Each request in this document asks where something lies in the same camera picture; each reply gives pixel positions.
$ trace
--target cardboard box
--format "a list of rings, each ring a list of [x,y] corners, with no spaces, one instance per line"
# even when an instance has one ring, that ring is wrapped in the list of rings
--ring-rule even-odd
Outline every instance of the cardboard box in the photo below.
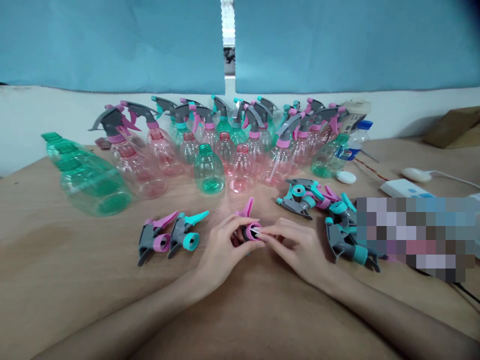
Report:
[[[480,145],[480,106],[450,110],[423,141],[442,149]]]

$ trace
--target blue curtain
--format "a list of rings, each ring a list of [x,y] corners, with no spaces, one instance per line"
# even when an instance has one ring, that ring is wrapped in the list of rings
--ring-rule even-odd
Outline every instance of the blue curtain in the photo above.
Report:
[[[235,2],[236,91],[319,93],[480,86],[474,1]]]
[[[219,0],[0,4],[0,82],[78,91],[224,94]]]

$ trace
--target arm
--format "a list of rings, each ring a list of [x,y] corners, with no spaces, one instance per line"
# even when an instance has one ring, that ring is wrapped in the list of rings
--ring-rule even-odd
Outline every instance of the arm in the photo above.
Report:
[[[281,218],[257,235],[314,287],[370,324],[410,359],[477,359],[480,343],[328,262],[315,231]]]
[[[166,322],[212,293],[249,252],[262,248],[249,241],[234,248],[231,234],[241,225],[258,221],[232,215],[214,227],[198,267],[154,294],[99,320],[51,348],[34,360],[127,359]]]

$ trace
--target white mouse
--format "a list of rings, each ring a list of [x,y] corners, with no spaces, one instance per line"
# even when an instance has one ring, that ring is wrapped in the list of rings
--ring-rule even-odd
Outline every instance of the white mouse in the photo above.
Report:
[[[357,177],[352,174],[351,172],[348,171],[340,171],[337,175],[336,178],[338,181],[344,183],[344,184],[353,184],[354,182],[357,181]]]
[[[432,180],[432,175],[430,175],[428,172],[416,169],[414,167],[404,168],[401,171],[401,174],[417,183],[426,183],[427,181]]]

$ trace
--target red wire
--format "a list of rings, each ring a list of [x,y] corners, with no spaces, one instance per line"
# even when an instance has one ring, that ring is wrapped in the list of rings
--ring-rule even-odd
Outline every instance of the red wire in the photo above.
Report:
[[[358,160],[355,158],[360,164],[363,164],[367,169],[373,171],[380,179],[385,180],[385,181],[390,181],[387,178],[384,178],[382,175],[380,175],[375,169],[372,169],[370,166],[368,166],[366,163],[364,163],[362,160]]]

